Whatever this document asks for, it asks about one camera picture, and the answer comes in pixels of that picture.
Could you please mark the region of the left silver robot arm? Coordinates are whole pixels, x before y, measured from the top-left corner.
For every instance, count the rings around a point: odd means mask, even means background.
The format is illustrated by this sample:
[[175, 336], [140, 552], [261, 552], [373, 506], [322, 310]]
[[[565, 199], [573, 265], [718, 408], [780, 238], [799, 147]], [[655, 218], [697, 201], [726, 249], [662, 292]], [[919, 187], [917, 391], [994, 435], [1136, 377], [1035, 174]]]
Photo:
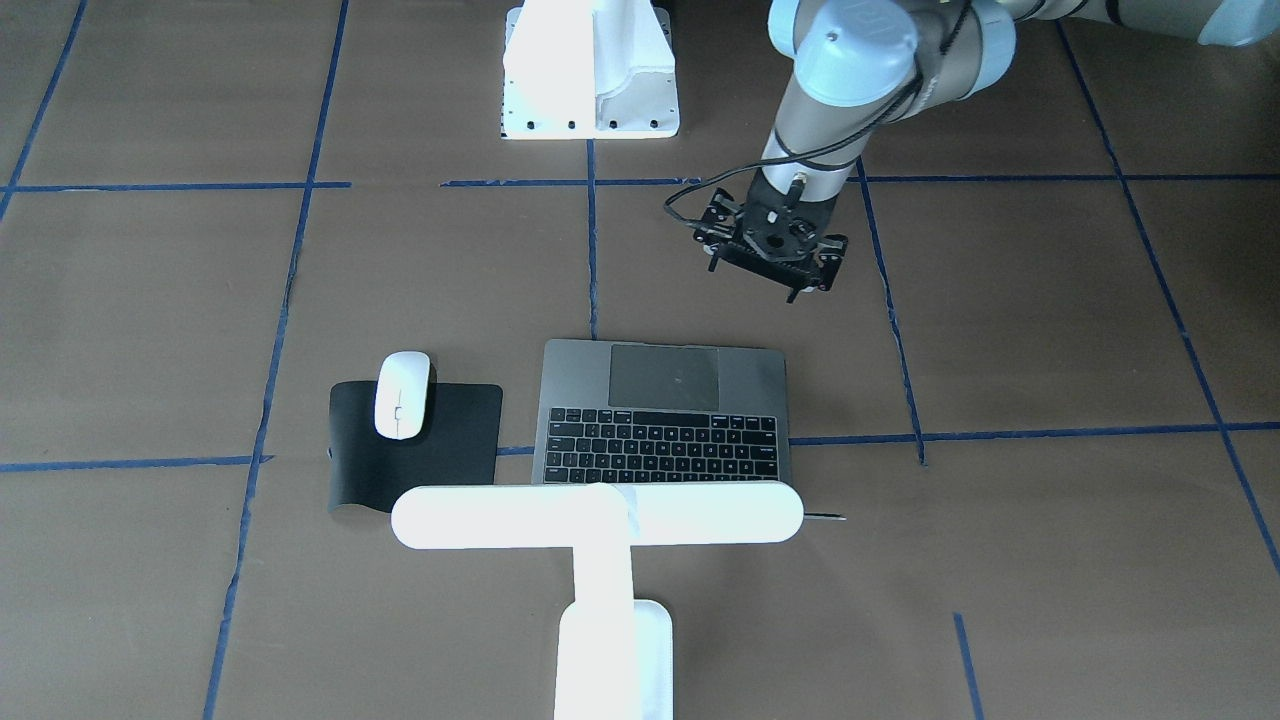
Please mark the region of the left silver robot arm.
[[685, 225], [710, 268], [741, 268], [791, 296], [835, 283], [849, 241], [829, 233], [873, 132], [970, 97], [1009, 70], [1018, 26], [1082, 18], [1238, 47], [1277, 29], [1275, 1], [774, 1], [768, 31], [792, 63], [742, 201], [717, 190]]

